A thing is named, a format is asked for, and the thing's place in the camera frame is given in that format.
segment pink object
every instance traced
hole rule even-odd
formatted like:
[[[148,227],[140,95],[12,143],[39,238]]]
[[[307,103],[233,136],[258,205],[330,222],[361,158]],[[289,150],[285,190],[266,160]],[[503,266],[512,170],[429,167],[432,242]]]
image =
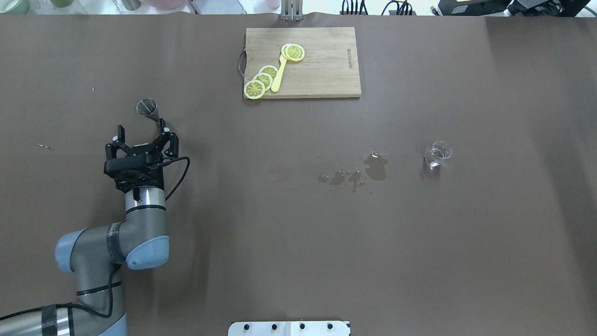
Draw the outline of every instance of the pink object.
[[[159,10],[173,10],[180,7],[184,0],[143,0],[143,2]]]
[[[282,0],[265,0],[267,6],[271,9],[276,9],[282,5]]]

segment green object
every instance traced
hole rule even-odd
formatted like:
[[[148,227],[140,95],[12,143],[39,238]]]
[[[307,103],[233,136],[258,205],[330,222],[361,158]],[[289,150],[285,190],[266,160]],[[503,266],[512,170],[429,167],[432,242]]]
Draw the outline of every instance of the green object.
[[[19,0],[19,2],[12,8],[7,8],[1,11],[0,14],[25,14],[29,10],[29,0]]]
[[[50,0],[57,8],[68,7],[73,4],[74,0]]]

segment brown table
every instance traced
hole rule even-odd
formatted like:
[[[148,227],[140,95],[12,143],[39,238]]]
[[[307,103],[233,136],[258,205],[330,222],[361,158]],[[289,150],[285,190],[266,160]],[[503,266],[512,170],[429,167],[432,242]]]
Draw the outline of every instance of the brown table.
[[[170,261],[124,272],[129,335],[296,319],[350,320],[354,336],[594,335],[597,20],[290,25],[356,28],[360,99],[243,99],[245,28],[283,27],[275,15],[0,17],[0,315],[74,300],[55,243],[124,218],[103,145],[119,123],[152,139],[134,110],[152,97],[192,166],[167,203]],[[438,139],[455,154],[428,174]],[[318,182],[372,149],[386,179]]]

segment robotic arm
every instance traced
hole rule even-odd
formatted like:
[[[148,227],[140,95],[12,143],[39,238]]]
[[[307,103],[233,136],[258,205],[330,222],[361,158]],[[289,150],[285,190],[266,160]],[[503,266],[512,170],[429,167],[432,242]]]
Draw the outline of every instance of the robotic arm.
[[[144,270],[168,261],[165,201],[188,171],[188,157],[178,158],[178,137],[159,120],[152,143],[125,144],[125,130],[106,144],[104,173],[125,194],[126,217],[104,227],[64,235],[56,245],[58,267],[76,276],[75,303],[52,304],[0,317],[0,336],[125,336],[127,314],[119,268]],[[163,152],[166,144],[170,146]],[[122,150],[125,157],[117,158]],[[163,168],[187,160],[181,180],[168,196]]]

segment wooden cutting board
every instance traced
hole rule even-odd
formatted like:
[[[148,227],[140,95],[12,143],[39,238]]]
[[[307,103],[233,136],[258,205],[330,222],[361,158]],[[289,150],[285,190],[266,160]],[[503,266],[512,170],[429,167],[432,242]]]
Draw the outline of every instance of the wooden cutting board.
[[[286,43],[300,44],[305,57],[288,61],[280,90],[268,91],[262,99],[361,97],[354,27],[247,28],[245,84],[264,65],[278,68]]]

